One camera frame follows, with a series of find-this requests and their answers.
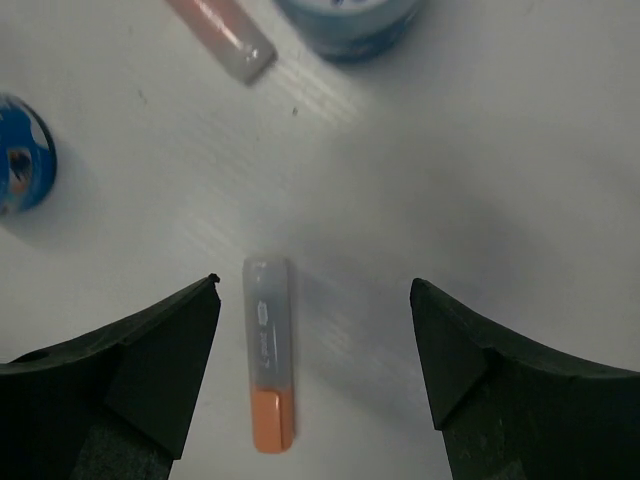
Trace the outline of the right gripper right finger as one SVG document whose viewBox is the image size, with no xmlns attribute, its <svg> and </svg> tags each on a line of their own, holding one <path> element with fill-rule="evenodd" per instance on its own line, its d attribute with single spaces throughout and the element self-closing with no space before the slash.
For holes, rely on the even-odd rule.
<svg viewBox="0 0 640 480">
<path fill-rule="evenodd" d="M 533 341 L 423 279 L 410 305 L 453 478 L 638 478 L 637 372 Z"/>
</svg>

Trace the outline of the blue slime jar front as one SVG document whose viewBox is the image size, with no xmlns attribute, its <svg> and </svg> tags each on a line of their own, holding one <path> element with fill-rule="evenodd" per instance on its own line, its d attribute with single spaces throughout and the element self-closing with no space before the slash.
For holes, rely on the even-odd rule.
<svg viewBox="0 0 640 480">
<path fill-rule="evenodd" d="M 57 174 L 50 129 L 27 103 L 1 94 L 1 215 L 22 213 L 43 202 Z"/>
</svg>

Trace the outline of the blue slime jar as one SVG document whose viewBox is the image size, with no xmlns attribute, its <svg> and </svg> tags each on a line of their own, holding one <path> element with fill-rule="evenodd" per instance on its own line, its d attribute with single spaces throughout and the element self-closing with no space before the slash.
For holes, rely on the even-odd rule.
<svg viewBox="0 0 640 480">
<path fill-rule="evenodd" d="M 50 129 L 27 103 L 1 94 L 1 215 L 22 213 L 43 202 L 57 174 Z"/>
<path fill-rule="evenodd" d="M 424 3 L 418 0 L 277 0 L 304 42 L 330 62 L 359 62 L 396 44 Z"/>
</svg>

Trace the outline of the orange-capped pink highlighter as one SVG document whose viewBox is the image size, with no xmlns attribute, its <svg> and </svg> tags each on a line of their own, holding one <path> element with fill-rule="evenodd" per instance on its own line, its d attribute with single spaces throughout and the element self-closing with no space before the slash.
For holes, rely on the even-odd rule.
<svg viewBox="0 0 640 480">
<path fill-rule="evenodd" d="M 236 1 L 171 0 L 168 5 L 236 80 L 253 83 L 277 58 L 272 42 Z"/>
</svg>

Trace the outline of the orange-tipped grey highlighter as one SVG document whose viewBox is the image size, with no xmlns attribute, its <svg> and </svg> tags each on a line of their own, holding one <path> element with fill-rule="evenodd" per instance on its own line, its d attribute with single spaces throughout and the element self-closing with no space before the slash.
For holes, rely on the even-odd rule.
<svg viewBox="0 0 640 480">
<path fill-rule="evenodd" d="M 295 438 L 288 262 L 251 256 L 242 279 L 253 442 L 261 453 L 281 454 Z"/>
</svg>

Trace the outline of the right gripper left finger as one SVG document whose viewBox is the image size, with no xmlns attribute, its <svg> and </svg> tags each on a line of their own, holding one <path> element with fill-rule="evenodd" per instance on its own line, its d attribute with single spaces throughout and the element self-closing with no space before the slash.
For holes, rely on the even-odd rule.
<svg viewBox="0 0 640 480">
<path fill-rule="evenodd" d="M 168 478 L 214 341 L 218 282 L 3 364 L 2 477 Z"/>
</svg>

